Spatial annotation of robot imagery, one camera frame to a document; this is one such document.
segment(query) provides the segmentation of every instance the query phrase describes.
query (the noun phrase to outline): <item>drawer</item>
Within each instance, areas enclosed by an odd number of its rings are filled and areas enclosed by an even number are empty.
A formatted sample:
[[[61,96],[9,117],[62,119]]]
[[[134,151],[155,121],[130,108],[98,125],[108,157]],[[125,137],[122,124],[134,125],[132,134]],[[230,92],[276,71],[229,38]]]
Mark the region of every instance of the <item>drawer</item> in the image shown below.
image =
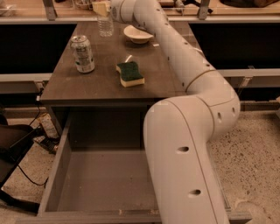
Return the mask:
[[[143,145],[145,113],[73,109],[38,217],[19,223],[160,223]]]

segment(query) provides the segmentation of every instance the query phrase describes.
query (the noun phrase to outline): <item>chair leg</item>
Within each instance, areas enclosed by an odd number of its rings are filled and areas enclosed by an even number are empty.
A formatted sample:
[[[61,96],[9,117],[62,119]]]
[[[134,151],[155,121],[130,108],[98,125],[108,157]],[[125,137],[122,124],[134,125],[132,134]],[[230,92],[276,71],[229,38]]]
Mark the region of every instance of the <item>chair leg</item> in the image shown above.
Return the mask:
[[[15,199],[2,190],[0,190],[0,200],[7,203],[8,206],[17,207],[27,212],[37,214],[39,210],[39,203]]]

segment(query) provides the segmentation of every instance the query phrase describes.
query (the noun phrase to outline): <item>soda can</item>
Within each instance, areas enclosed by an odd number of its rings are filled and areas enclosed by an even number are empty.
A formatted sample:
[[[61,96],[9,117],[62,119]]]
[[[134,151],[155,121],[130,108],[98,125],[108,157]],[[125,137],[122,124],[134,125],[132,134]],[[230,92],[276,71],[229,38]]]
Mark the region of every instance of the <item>soda can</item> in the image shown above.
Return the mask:
[[[71,49],[73,52],[77,70],[80,73],[90,73],[95,69],[94,56],[91,45],[85,35],[72,37]]]

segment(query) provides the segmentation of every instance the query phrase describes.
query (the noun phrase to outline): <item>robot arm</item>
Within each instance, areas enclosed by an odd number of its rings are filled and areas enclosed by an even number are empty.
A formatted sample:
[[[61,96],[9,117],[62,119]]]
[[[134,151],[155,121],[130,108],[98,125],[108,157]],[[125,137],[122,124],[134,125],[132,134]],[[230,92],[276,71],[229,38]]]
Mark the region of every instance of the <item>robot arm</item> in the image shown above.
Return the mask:
[[[114,20],[153,34],[186,96],[156,103],[144,143],[162,222],[229,223],[207,142],[228,131],[240,111],[224,78],[168,22],[157,0],[111,0]]]

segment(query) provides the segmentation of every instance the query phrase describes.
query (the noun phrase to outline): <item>brown tabletop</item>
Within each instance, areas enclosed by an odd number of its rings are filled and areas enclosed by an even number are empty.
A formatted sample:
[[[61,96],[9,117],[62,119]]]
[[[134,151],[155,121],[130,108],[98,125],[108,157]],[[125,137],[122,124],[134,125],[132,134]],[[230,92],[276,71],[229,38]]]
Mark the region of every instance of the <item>brown tabletop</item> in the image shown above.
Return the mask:
[[[114,35],[102,38],[96,22],[78,22],[73,35],[83,34],[90,40],[95,69],[91,73],[79,73],[68,44],[41,101],[48,106],[79,106],[154,101],[183,95],[183,88],[156,40],[134,44],[124,36],[125,27],[126,24],[115,23]],[[123,87],[116,64],[132,60],[138,64],[145,84]]]

